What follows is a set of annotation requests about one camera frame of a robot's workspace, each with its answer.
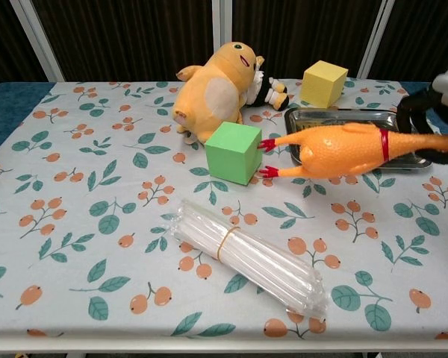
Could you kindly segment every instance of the green foam block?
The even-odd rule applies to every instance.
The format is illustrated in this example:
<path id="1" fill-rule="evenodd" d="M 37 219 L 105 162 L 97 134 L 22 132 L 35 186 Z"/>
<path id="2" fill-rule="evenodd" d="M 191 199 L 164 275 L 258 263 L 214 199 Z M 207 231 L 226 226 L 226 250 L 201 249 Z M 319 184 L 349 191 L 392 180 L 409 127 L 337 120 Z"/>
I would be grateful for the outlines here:
<path id="1" fill-rule="evenodd" d="M 209 173 L 247 185 L 262 162 L 261 140 L 260 128 L 223 122 L 205 143 Z"/>

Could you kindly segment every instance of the yellow foam block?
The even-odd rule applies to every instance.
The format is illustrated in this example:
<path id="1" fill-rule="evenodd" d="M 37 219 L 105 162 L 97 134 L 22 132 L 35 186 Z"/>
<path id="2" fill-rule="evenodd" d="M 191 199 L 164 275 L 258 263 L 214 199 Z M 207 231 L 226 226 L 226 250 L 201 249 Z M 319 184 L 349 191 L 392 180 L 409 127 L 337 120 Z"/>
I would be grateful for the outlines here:
<path id="1" fill-rule="evenodd" d="M 305 70 L 300 99 L 318 108 L 328 108 L 342 93 L 348 69 L 318 61 Z"/>

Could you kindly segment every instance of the floral tablecloth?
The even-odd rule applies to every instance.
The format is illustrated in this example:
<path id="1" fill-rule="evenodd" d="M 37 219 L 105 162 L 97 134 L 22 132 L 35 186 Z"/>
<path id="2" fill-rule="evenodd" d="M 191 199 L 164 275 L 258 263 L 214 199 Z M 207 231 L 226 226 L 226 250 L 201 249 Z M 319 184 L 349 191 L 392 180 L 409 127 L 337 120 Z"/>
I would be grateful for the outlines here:
<path id="1" fill-rule="evenodd" d="M 300 82 L 285 80 L 292 106 Z M 59 83 L 0 146 L 0 334 L 448 339 L 448 166 L 358 177 L 211 178 L 169 111 L 179 82 Z M 340 108 L 394 109 L 349 78 Z M 246 108 L 263 137 L 283 113 Z M 288 148 L 264 165 L 293 166 Z M 285 308 L 167 232 L 189 198 L 311 263 L 328 318 Z"/>

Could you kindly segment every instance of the plush toy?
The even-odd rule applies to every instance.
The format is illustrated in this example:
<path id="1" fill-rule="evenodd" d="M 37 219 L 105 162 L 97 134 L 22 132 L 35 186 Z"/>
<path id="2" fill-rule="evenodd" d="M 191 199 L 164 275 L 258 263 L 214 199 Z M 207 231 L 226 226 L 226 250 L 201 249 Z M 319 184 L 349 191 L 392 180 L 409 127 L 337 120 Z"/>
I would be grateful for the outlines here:
<path id="1" fill-rule="evenodd" d="M 177 77 L 186 81 L 172 109 L 178 132 L 191 132 L 205 143 L 223 122 L 242 124 L 243 94 L 254 79 L 254 51 L 243 43 L 226 43 L 204 66 L 188 66 Z"/>
<path id="2" fill-rule="evenodd" d="M 245 94 L 246 104 L 250 107 L 260 107 L 268 103 L 275 110 L 284 110 L 289 105 L 287 87 L 260 70 L 263 62 L 264 58 L 258 56 L 254 81 Z"/>
<path id="3" fill-rule="evenodd" d="M 349 123 L 308 128 L 265 139 L 258 146 L 271 151 L 277 145 L 300 145 L 301 166 L 260 170 L 265 178 L 305 177 L 326 179 L 341 175 L 360 175 L 383 163 L 420 149 L 448 152 L 448 135 L 402 134 L 377 128 L 373 124 Z"/>

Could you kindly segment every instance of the doll head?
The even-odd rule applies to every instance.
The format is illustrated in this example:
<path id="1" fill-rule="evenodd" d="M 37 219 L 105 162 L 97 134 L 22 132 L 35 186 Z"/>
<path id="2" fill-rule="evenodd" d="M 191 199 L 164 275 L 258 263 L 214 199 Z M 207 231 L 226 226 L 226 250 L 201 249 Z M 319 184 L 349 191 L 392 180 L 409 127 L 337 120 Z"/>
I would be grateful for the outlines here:
<path id="1" fill-rule="evenodd" d="M 244 92 L 252 83 L 256 58 L 254 51 L 244 43 L 226 43 L 209 59 L 208 64 L 223 71 Z"/>

